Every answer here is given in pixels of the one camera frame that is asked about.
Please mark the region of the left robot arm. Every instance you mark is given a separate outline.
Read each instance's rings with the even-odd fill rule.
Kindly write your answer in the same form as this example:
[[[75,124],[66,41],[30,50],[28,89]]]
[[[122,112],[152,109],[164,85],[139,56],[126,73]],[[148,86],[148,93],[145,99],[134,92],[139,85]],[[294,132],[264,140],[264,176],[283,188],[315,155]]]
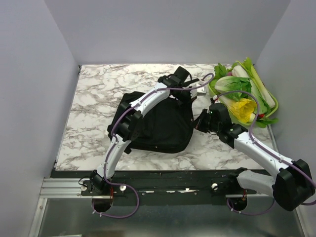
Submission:
[[[116,165],[129,144],[139,136],[145,115],[170,96],[181,99],[181,93],[188,92],[191,99],[191,89],[185,84],[187,78],[192,78],[192,75],[179,66],[174,73],[159,77],[155,86],[137,100],[119,105],[117,118],[113,120],[114,125],[110,129],[111,143],[105,160],[89,177],[97,194],[104,195],[109,191],[109,182]]]

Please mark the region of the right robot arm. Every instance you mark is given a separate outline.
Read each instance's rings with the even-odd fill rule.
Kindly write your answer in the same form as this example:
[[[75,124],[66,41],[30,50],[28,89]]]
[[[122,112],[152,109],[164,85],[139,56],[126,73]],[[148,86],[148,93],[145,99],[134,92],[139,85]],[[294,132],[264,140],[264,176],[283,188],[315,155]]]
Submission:
[[[253,190],[273,197],[287,211],[308,205],[307,200],[316,193],[316,184],[305,161],[281,155],[256,139],[245,127],[232,123],[223,104],[212,104],[209,109],[204,109],[193,125],[198,131],[215,133],[220,141],[246,154],[268,172],[264,175],[238,169],[227,181],[230,192]]]

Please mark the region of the black backpack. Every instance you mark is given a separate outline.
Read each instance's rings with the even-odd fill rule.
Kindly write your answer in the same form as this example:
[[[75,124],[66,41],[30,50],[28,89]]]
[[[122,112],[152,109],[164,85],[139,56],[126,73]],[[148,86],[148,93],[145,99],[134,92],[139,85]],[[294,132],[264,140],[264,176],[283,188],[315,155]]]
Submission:
[[[143,92],[134,91],[123,95],[119,105],[137,100]],[[174,154],[186,149],[193,134],[192,103],[182,103],[173,96],[158,103],[144,117],[139,136],[126,148]]]

